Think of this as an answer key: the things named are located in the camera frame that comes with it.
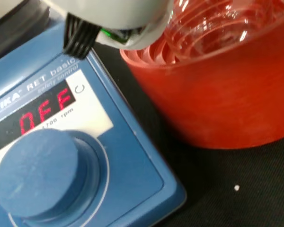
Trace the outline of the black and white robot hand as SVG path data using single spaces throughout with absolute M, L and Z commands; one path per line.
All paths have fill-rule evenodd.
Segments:
M 47 0 L 65 19 L 63 53 L 87 57 L 95 43 L 119 50 L 141 50 L 163 34 L 171 0 Z

